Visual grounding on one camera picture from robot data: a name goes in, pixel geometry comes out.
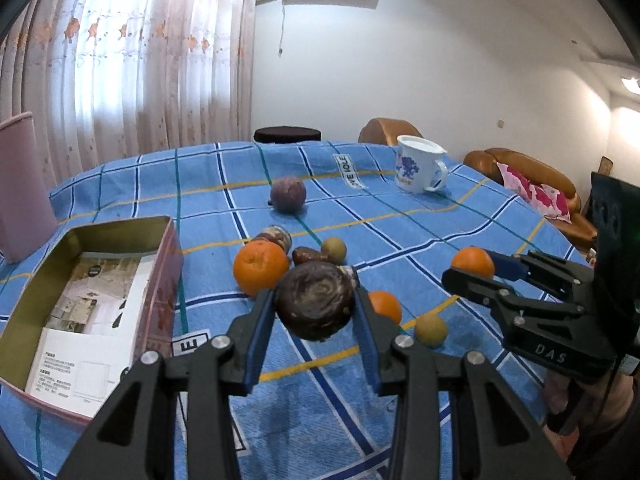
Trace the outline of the person's right hand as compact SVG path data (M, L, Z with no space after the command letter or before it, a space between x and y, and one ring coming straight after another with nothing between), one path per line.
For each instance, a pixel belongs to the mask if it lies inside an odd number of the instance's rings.
M566 436L576 428L609 430L632 411L637 378L607 372L600 382L585 385L548 370L544 378L546 426Z

